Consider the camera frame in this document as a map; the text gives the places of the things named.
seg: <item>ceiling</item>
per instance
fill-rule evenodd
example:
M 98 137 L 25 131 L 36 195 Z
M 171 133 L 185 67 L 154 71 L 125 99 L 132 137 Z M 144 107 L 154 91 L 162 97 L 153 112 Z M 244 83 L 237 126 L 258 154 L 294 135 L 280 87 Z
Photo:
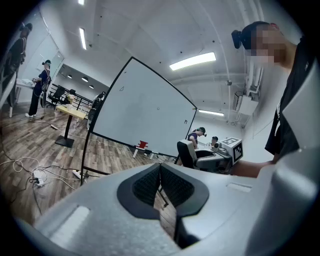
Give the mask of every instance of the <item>ceiling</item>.
M 85 0 L 80 5 L 78 0 L 47 0 L 40 10 L 65 64 L 110 86 L 134 56 L 169 80 L 198 108 L 224 112 L 224 117 L 214 117 L 226 121 L 229 107 L 226 81 L 232 81 L 232 105 L 234 93 L 244 90 L 248 73 L 244 50 L 235 49 L 231 37 L 233 30 L 244 27 L 235 2 Z M 87 50 L 82 48 L 79 27 L 85 29 Z M 216 61 L 176 71 L 169 67 L 209 52 L 214 52 Z M 229 121 L 236 118 L 237 113 L 231 111 Z
M 97 94 L 100 94 L 103 91 L 107 92 L 109 89 L 109 87 L 107 87 L 105 84 L 95 80 L 94 78 L 92 78 L 92 77 L 66 65 L 66 64 L 63 64 L 61 66 L 61 68 L 59 70 L 59 74 L 61 74 L 62 76 L 64 76 L 67 79 L 70 79 L 70 78 L 68 78 L 68 75 L 71 75 L 73 81 L 77 82 L 79 85 L 84 86 L 86 88 L 90 85 L 93 85 L 94 89 L 92 89 L 92 90 L 96 91 Z M 83 81 L 82 80 L 83 77 L 87 77 L 89 82 Z

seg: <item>whiteboard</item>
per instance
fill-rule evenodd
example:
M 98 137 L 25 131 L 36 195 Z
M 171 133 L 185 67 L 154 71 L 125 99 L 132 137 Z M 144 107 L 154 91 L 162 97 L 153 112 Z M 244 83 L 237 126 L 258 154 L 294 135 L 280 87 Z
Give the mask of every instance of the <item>whiteboard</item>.
M 132 57 L 113 81 L 90 132 L 128 146 L 178 156 L 197 108 L 171 83 Z

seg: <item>desk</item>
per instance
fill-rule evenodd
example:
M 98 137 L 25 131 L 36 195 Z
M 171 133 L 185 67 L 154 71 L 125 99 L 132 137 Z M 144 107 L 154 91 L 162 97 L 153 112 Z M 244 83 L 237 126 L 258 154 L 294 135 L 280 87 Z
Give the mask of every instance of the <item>desk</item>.
M 16 89 L 15 89 L 14 104 L 16 104 L 16 103 L 18 102 L 21 88 L 23 87 L 23 88 L 28 88 L 28 89 L 33 90 L 33 88 L 35 87 L 35 83 L 34 83 L 33 85 L 27 84 L 27 83 L 25 83 L 22 79 L 17 78 L 17 79 L 16 79 L 15 86 L 16 86 Z M 12 118 L 12 111 L 13 111 L 13 107 L 10 107 L 10 110 L 9 110 L 9 118 Z
M 82 113 L 78 110 L 75 110 L 75 109 L 68 110 L 65 106 L 57 106 L 55 109 L 58 111 L 61 111 L 63 113 L 69 114 L 68 123 L 66 124 L 64 136 L 60 135 L 56 139 L 55 143 L 62 145 L 62 146 L 65 146 L 65 147 L 68 147 L 68 148 L 72 148 L 72 145 L 74 144 L 75 140 L 68 138 L 68 132 L 69 132 L 72 117 L 79 118 L 79 119 L 83 120 L 85 118 L 86 114 Z

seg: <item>power strip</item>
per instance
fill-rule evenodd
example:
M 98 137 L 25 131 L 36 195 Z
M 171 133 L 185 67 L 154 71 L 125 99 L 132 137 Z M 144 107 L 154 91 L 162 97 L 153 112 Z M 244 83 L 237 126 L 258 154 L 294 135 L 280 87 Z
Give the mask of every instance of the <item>power strip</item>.
M 44 178 L 42 177 L 42 174 L 39 170 L 35 170 L 33 172 L 33 178 L 38 179 L 38 181 L 36 183 L 38 185 L 38 187 L 42 187 L 44 185 Z
M 81 173 L 79 170 L 73 170 L 72 173 L 77 176 L 79 178 L 79 180 L 81 180 Z

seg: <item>hair bun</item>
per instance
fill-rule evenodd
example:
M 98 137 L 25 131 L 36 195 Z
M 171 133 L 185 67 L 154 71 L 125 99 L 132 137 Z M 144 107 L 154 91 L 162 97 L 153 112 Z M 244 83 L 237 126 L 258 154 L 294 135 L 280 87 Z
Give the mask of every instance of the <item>hair bun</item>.
M 232 36 L 232 40 L 233 40 L 234 47 L 235 47 L 236 49 L 239 49 L 240 46 L 241 46 L 241 31 L 239 31 L 239 30 L 234 30 L 234 31 L 231 33 L 231 36 Z

